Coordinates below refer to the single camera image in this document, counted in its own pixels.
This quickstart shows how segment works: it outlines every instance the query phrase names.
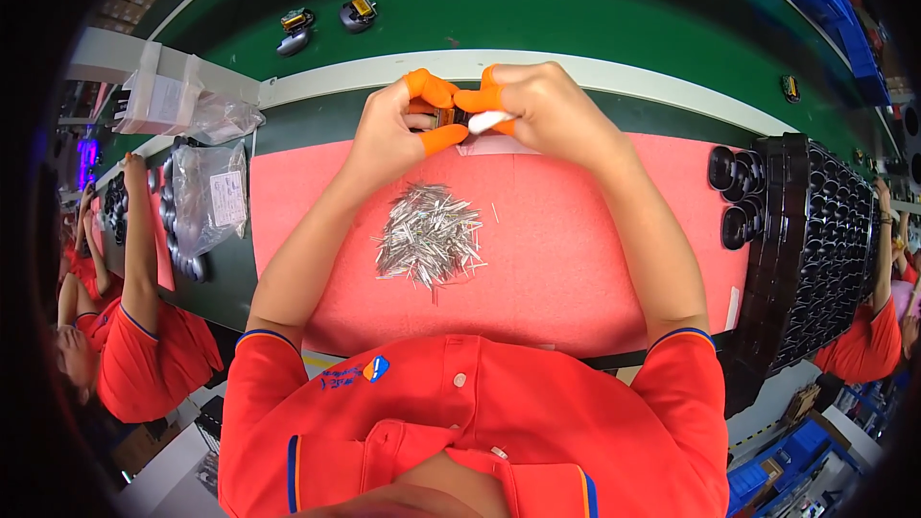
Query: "pile of metal pins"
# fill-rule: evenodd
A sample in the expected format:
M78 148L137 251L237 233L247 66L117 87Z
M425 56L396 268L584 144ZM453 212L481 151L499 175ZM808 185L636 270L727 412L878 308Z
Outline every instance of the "pile of metal pins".
M458 274L475 276L486 266L477 254L480 210L455 199L447 185L409 185L392 204L383 237L371 237L379 243L378 280L412 279L414 288L419 282L434 299L435 289Z

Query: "black plastic tray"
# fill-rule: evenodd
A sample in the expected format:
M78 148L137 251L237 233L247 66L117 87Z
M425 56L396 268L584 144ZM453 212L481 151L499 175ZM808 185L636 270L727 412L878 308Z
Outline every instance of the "black plastic tray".
M865 180L804 134L759 139L753 151L766 165L766 229L720 354L727 417L753 404L767 377L844 334L876 268L879 214Z

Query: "yellow battery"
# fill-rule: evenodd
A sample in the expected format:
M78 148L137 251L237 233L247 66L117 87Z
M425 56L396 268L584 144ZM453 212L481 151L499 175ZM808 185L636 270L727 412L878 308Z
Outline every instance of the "yellow battery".
M437 125L436 129L445 127L449 124L454 124L454 109L453 108L436 108L435 109L435 118Z
M304 17L304 15L299 14L298 16L294 18L289 18L287 20L282 21L282 28L285 30L290 30L294 26L297 26L298 24L303 23L305 20L306 18Z
M374 9L371 7L371 4L368 2L368 0L352 0L352 5L361 16L368 16L374 12Z

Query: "worker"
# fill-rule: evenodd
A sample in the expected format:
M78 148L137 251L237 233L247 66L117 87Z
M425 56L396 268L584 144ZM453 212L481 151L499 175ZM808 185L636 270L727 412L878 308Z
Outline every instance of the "worker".
M58 284L63 285L64 276L67 273L75 275L83 283L89 298L97 309L102 310L121 295L121 279L106 269L105 259L93 239L93 218L89 212L89 203L93 200L93 194L93 186L87 184L80 197L74 242L64 243ZM83 257L82 247L77 248L83 245L84 240L89 248L89 259Z
M224 366L204 321L156 294L154 221L140 156L126 156L124 186L130 201L121 296L98 312L84 285L68 275L54 358L81 403L98 397L131 423L166 416Z
M520 117L496 129L594 176L647 323L631 386L560 352L461 334L395 340L307 379L303 330L355 213L466 137L409 130L452 105ZM218 499L232 516L725 515L709 332L682 227L628 136L558 64L491 66L478 91L412 71L367 98L349 156L260 277L227 381Z
M908 212L899 212L899 235L892 238L892 278L915 283L918 278L915 257L908 250Z
M816 380L820 395L816 408L834 403L843 385L863 384L881 380L892 374L902 360L910 360L918 339L918 319L911 314L910 304L905 315L897 317L892 299L892 214L886 183L874 181L880 205L880 236L876 283L869 301L858 306L851 328L821 348L812 360L823 374ZM921 282L915 275L915 296Z

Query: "pink foam mat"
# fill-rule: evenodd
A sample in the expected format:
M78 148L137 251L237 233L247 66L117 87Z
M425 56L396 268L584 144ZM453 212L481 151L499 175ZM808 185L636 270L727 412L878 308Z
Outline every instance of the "pink foam mat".
M734 328L748 247L720 243L727 205L707 181L712 143L630 134L651 178L691 242L704 274L711 332ZM339 170L351 141L257 156L250 165L256 270ZM390 202L409 182L445 183L482 209L480 255L464 284L431 293L403 279L375 280L376 243ZM498 214L498 224L493 206ZM375 193L355 217L304 346L351 356L400 337L482 334L550 345L576 357L642 350L646 327L614 223L593 179L546 156L439 153Z
M101 204L102 204L101 199L99 197L96 197L91 202L89 202L89 212L90 212L90 215L93 217L93 233L92 233L93 242L96 243L96 248L99 249L99 254L105 255L105 250L103 250L105 245L103 245L102 243L102 229L100 228L99 220L97 218L99 209L101 208Z
M156 168L156 176L159 180L157 187L163 184L163 167ZM167 248L167 232L163 229L163 223L160 221L160 195L158 192L150 193L150 210L152 212L151 222L154 224L154 240L156 242L156 283L168 291L176 290L176 283L172 276L172 261L169 258L169 249Z

